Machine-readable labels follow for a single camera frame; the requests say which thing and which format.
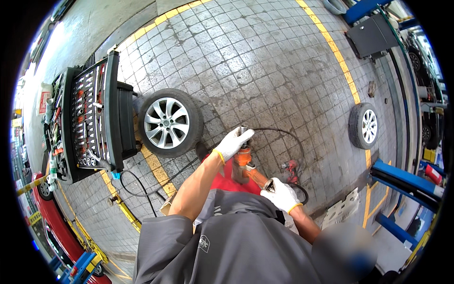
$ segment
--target glove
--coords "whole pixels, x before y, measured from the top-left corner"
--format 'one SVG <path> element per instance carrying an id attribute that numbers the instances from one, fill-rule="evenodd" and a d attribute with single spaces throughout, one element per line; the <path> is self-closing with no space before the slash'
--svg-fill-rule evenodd
<path id="1" fill-rule="evenodd" d="M 241 136 L 238 136 L 239 132 L 240 127 L 238 126 L 227 134 L 219 145 L 213 149 L 213 152 L 221 156 L 224 164 L 238 152 L 244 142 L 248 141 L 254 135 L 254 130 L 252 129 L 247 130 Z"/>
<path id="2" fill-rule="evenodd" d="M 298 205 L 302 205 L 296 197 L 296 193 L 288 184 L 282 183 L 278 178 L 273 180 L 274 192 L 262 190 L 260 195 L 268 198 L 277 208 L 287 213 Z"/>

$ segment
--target red cordless drill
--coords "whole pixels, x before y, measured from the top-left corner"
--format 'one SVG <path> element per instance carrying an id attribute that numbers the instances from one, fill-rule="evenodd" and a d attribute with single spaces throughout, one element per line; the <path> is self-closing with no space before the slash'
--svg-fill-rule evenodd
<path id="1" fill-rule="evenodd" d="M 298 164 L 295 160 L 290 160 L 285 162 L 281 165 L 281 168 L 288 170 L 290 173 L 289 177 L 287 178 L 288 183 L 297 184 L 298 183 L 298 176 L 296 175 L 296 167 Z"/>

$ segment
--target red fire extinguisher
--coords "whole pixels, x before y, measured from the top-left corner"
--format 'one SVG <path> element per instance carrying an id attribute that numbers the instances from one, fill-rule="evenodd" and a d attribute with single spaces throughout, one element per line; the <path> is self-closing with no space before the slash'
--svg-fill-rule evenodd
<path id="1" fill-rule="evenodd" d="M 426 176 L 430 177 L 430 179 L 433 180 L 433 182 L 436 185 L 440 185 L 440 183 L 441 183 L 441 175 L 434 168 L 432 168 L 430 165 L 426 166 L 425 174 L 426 174 Z"/>

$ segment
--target orange impact wrench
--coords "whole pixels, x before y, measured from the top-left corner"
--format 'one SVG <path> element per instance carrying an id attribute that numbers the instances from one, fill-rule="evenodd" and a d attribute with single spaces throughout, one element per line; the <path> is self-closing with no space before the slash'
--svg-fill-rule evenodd
<path id="1" fill-rule="evenodd" d="M 247 130 L 247 125 L 240 126 L 240 134 L 243 134 Z M 262 175 L 252 163 L 251 148 L 245 142 L 238 153 L 233 156 L 232 162 L 232 180 L 239 184 L 246 184 L 249 179 L 255 181 L 255 183 L 264 190 L 274 192 L 272 179 Z"/>

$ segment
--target sign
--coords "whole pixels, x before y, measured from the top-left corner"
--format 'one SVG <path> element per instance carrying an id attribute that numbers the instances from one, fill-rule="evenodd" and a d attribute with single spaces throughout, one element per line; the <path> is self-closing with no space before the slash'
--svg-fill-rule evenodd
<path id="1" fill-rule="evenodd" d="M 36 211 L 33 215 L 31 215 L 29 217 L 29 221 L 30 221 L 30 226 L 31 225 L 34 225 L 36 222 L 38 222 L 39 220 L 41 220 L 41 213 L 39 211 Z"/>
<path id="2" fill-rule="evenodd" d="M 41 99 L 39 100 L 39 114 L 46 113 L 46 101 L 50 98 L 50 92 L 41 92 Z"/>
<path id="3" fill-rule="evenodd" d="M 11 127 L 21 127 L 22 126 L 22 118 L 16 118 L 11 120 Z"/>

